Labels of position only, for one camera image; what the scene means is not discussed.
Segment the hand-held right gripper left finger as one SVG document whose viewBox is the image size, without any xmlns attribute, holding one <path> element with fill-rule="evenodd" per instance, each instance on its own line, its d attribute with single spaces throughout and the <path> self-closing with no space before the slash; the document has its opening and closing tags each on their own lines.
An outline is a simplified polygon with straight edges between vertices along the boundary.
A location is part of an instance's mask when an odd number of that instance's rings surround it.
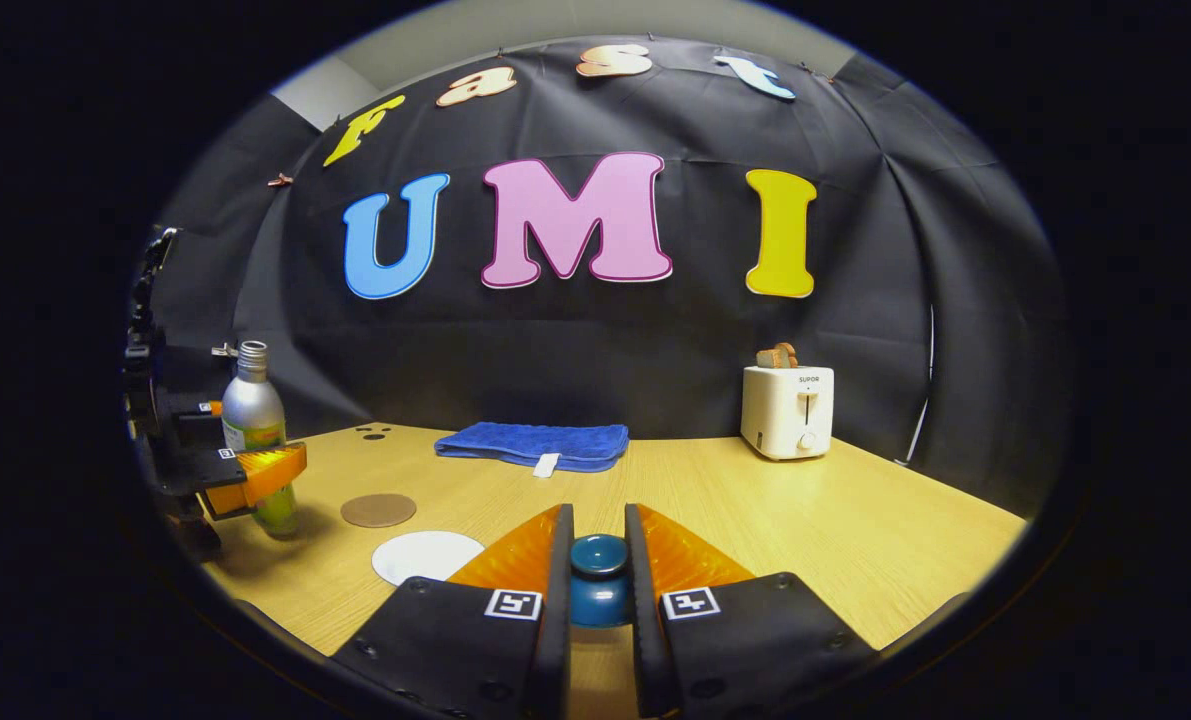
<svg viewBox="0 0 1191 720">
<path fill-rule="evenodd" d="M 403 580 L 335 664 L 428 719 L 565 719 L 573 543 L 559 503 L 447 580 Z"/>
</svg>

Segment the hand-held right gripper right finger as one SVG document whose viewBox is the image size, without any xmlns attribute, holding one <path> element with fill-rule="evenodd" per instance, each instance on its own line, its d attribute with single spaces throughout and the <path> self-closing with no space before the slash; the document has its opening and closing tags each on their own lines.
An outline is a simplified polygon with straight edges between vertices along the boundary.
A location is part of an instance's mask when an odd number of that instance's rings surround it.
<svg viewBox="0 0 1191 720">
<path fill-rule="evenodd" d="M 782 719 L 878 652 L 791 571 L 757 575 L 665 512 L 624 509 L 642 716 Z"/>
</svg>

